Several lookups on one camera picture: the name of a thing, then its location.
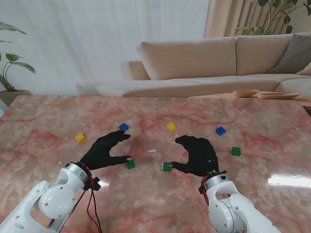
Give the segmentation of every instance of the black glove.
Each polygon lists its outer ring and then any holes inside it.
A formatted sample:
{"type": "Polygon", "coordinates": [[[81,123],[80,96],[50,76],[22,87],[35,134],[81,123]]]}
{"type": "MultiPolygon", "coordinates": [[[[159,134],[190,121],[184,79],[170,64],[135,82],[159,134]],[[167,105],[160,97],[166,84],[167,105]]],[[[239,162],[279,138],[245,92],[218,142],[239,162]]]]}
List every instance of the black glove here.
{"type": "Polygon", "coordinates": [[[188,151],[189,160],[186,164],[171,162],[173,168],[196,176],[206,176],[213,170],[219,171],[216,152],[207,139],[184,135],[176,138],[175,142],[188,151]]]}
{"type": "Polygon", "coordinates": [[[127,159],[131,158],[130,156],[111,157],[109,153],[118,142],[130,138],[131,135],[124,133],[125,131],[119,130],[98,138],[80,162],[88,166],[90,170],[126,163],[127,159]]]}

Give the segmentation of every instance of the white curtain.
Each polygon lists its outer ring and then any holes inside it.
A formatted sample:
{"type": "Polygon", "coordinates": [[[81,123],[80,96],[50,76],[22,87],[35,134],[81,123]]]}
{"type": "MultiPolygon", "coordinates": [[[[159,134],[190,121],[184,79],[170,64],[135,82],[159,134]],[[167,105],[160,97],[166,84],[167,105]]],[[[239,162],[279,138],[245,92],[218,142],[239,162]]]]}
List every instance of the white curtain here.
{"type": "Polygon", "coordinates": [[[139,59],[141,41],[201,39],[207,6],[208,0],[1,1],[0,22],[27,35],[0,31],[14,42],[0,43],[0,52],[22,56],[36,70],[11,67],[16,88],[78,95],[76,84],[85,80],[124,80],[120,66],[139,59]]]}

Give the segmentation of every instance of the toy block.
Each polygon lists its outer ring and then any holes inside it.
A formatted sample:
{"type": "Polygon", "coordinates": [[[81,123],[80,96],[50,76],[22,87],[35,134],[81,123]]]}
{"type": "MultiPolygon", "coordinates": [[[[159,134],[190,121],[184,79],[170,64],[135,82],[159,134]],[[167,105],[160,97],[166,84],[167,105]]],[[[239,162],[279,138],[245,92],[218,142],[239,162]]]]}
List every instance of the toy block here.
{"type": "Polygon", "coordinates": [[[127,169],[133,169],[133,168],[136,168],[135,166],[135,163],[134,163],[134,160],[130,161],[130,162],[127,162],[126,163],[126,166],[127,166],[127,169]]]}
{"type": "Polygon", "coordinates": [[[166,125],[167,129],[172,132],[174,129],[176,129],[176,126],[173,123],[169,123],[166,125]]]}
{"type": "Polygon", "coordinates": [[[78,142],[83,142],[83,141],[86,139],[86,137],[85,137],[82,133],[78,134],[78,135],[75,136],[74,138],[75,138],[78,142]]]}
{"type": "Polygon", "coordinates": [[[231,153],[232,153],[232,155],[240,156],[241,155],[241,149],[239,147],[233,147],[231,149],[231,153]]]}
{"type": "Polygon", "coordinates": [[[225,133],[225,129],[223,127],[219,127],[216,129],[216,133],[221,136],[225,133]]]}
{"type": "Polygon", "coordinates": [[[163,163],[163,171],[168,171],[171,172],[172,171],[172,167],[170,166],[170,163],[163,163]]]}
{"type": "Polygon", "coordinates": [[[123,131],[127,131],[127,130],[129,129],[129,127],[128,127],[127,124],[123,123],[123,124],[121,124],[121,125],[119,126],[119,129],[120,129],[120,130],[123,130],[123,131]]]}

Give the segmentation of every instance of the yellow block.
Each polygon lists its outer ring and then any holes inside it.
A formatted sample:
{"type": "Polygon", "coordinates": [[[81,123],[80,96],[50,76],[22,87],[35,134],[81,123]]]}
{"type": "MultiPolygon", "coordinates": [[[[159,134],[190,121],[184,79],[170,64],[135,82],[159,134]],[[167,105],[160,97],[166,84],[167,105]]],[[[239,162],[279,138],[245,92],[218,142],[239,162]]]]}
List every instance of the yellow block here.
{"type": "Polygon", "coordinates": [[[176,126],[173,123],[167,124],[166,127],[170,132],[176,129],[176,126]]]}
{"type": "Polygon", "coordinates": [[[82,133],[78,134],[74,138],[77,139],[78,142],[83,142],[86,139],[86,137],[82,133]]]}

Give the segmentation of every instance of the plant pot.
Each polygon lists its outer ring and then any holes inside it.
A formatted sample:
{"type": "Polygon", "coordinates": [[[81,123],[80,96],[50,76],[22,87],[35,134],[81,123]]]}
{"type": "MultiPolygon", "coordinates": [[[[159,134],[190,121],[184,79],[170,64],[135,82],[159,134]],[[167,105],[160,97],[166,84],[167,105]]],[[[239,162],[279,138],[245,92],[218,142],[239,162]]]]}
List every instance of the plant pot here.
{"type": "Polygon", "coordinates": [[[10,104],[15,100],[17,96],[28,96],[31,95],[30,91],[18,90],[14,92],[0,91],[0,100],[6,105],[10,104]]]}

